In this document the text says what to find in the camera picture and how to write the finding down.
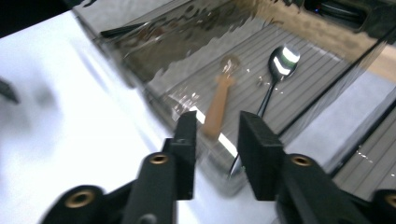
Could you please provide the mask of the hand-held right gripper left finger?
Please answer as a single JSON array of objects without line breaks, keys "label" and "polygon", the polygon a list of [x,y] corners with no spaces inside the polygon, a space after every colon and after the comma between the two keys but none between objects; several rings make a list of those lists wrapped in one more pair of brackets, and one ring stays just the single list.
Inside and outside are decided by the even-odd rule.
[{"label": "hand-held right gripper left finger", "polygon": [[174,137],[165,141],[163,151],[171,153],[176,158],[176,198],[178,200],[193,198],[196,132],[196,112],[188,111],[179,117]]}]

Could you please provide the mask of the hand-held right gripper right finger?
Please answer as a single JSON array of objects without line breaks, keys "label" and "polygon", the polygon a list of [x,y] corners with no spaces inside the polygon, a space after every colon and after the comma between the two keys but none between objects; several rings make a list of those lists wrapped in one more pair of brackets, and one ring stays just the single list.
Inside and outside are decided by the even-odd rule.
[{"label": "hand-held right gripper right finger", "polygon": [[237,151],[258,201],[273,201],[286,153],[278,136],[261,117],[240,112]]}]

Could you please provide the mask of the smoky clear plastic bin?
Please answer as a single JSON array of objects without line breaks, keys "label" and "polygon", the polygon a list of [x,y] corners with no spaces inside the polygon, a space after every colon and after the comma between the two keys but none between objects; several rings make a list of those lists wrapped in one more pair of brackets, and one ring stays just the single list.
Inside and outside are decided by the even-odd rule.
[{"label": "smoky clear plastic bin", "polygon": [[396,99],[382,106],[346,140],[346,154],[331,171],[342,190],[370,200],[396,190]]},{"label": "smoky clear plastic bin", "polygon": [[[120,79],[138,88],[168,126],[195,111],[200,167],[223,194],[247,175],[235,163],[241,111],[255,114],[268,88],[264,61],[278,46],[297,48],[292,77],[276,84],[262,120],[285,150],[331,174],[347,139],[396,99],[396,0],[95,0],[81,18]],[[228,89],[220,135],[201,131],[220,61],[240,60]]]}]

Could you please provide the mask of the amber clear plastic spoon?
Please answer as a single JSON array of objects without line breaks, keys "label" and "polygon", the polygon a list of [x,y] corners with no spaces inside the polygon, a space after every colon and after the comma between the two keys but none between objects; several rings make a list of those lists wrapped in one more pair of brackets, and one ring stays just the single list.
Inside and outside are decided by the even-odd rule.
[{"label": "amber clear plastic spoon", "polygon": [[240,60],[232,54],[226,55],[220,61],[221,73],[216,78],[218,85],[201,127],[202,133],[208,138],[216,139],[220,135],[228,89],[235,83],[233,73],[239,66]]}]

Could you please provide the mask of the shiny metal spoon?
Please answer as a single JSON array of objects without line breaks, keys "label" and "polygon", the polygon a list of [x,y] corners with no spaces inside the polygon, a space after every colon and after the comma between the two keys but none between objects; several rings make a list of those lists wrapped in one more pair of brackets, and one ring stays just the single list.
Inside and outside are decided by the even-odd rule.
[{"label": "shiny metal spoon", "polygon": [[268,81],[268,88],[260,99],[255,115],[263,118],[276,84],[292,77],[300,60],[300,51],[292,45],[284,44],[271,51],[262,66],[264,77]]}]

